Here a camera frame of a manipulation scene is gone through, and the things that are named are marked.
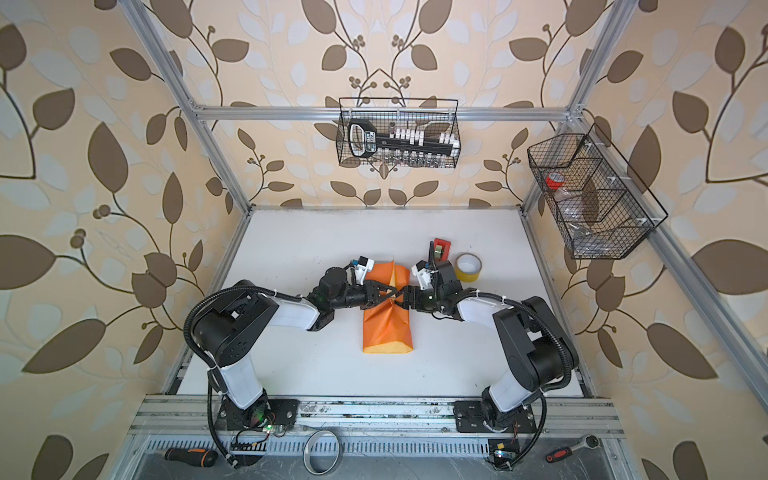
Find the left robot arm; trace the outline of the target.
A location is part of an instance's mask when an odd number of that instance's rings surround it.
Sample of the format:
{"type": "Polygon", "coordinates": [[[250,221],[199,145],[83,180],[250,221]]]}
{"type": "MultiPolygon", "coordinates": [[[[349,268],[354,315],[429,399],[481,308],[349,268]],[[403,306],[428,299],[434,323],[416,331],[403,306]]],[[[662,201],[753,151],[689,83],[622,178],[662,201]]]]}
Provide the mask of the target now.
{"type": "Polygon", "coordinates": [[[207,366],[208,384],[245,413],[267,401],[251,350],[266,327],[319,331],[338,309],[371,309],[398,293],[375,280],[351,279],[346,267],[328,269],[306,296],[259,287],[248,280],[202,299],[187,315],[183,336],[207,366]]]}

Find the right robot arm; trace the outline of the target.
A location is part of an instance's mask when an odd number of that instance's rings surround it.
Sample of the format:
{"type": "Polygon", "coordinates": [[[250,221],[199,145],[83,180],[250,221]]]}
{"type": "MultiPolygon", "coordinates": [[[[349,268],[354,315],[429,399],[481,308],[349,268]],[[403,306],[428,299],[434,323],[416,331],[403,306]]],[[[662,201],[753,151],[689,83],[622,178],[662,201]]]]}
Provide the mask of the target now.
{"type": "Polygon", "coordinates": [[[573,342],[547,302],[538,296],[516,301],[466,288],[448,261],[421,261],[412,268],[417,286],[402,287],[397,303],[439,320],[485,326],[499,339],[506,369],[481,394],[484,425],[501,431],[549,391],[571,383],[579,359],[573,342]]]}

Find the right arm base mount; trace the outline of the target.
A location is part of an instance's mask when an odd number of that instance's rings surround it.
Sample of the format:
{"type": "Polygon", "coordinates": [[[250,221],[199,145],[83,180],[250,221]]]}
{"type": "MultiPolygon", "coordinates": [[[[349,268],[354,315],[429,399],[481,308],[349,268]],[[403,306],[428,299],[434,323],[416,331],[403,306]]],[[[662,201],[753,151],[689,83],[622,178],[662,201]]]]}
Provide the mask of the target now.
{"type": "Polygon", "coordinates": [[[534,433],[536,420],[530,408],[498,411],[490,401],[463,400],[453,403],[453,416],[459,433],[534,433]]]}

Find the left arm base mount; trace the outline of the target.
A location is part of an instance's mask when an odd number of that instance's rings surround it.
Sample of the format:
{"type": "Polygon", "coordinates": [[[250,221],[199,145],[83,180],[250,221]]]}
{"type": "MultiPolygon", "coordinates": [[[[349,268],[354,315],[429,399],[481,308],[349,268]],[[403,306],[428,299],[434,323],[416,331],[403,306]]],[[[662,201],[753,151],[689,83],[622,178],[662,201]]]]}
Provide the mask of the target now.
{"type": "Polygon", "coordinates": [[[258,400],[245,410],[239,409],[228,398],[224,398],[214,415],[218,429],[240,431],[252,429],[261,431],[265,427],[291,429],[298,418],[299,400],[293,398],[270,398],[258,400]]]}

